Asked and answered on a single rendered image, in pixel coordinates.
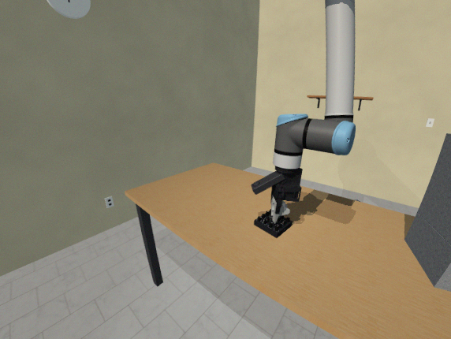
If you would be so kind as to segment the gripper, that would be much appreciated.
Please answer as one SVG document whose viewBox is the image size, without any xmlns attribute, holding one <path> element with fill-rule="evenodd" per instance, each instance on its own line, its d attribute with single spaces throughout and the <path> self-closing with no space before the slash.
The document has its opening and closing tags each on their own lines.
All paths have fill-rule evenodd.
<svg viewBox="0 0 451 339">
<path fill-rule="evenodd" d="M 285 179 L 272 186 L 271 192 L 271 217 L 276 224 L 278 217 L 290 213 L 285 201 L 299 202 L 300 200 L 300 180 L 302 175 L 301 168 L 298 169 L 282 169 L 275 166 L 278 172 L 283 173 Z M 296 188 L 299 187 L 299 188 Z M 296 192 L 296 193 L 295 193 Z M 300 192 L 300 193 L 299 193 Z M 299 195 L 299 197 L 298 197 Z"/>
</svg>

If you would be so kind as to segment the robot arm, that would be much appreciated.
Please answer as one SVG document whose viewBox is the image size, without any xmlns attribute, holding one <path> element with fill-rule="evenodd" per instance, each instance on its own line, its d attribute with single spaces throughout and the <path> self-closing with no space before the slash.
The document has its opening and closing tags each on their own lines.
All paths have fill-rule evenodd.
<svg viewBox="0 0 451 339">
<path fill-rule="evenodd" d="M 355 0 L 325 0 L 326 113 L 324 120 L 307 114 L 278 116 L 273 164 L 300 168 L 303 149 L 336 155 L 352 150 L 355 81 Z M 277 170 L 252 184 L 257 195 L 285 179 Z"/>
</svg>

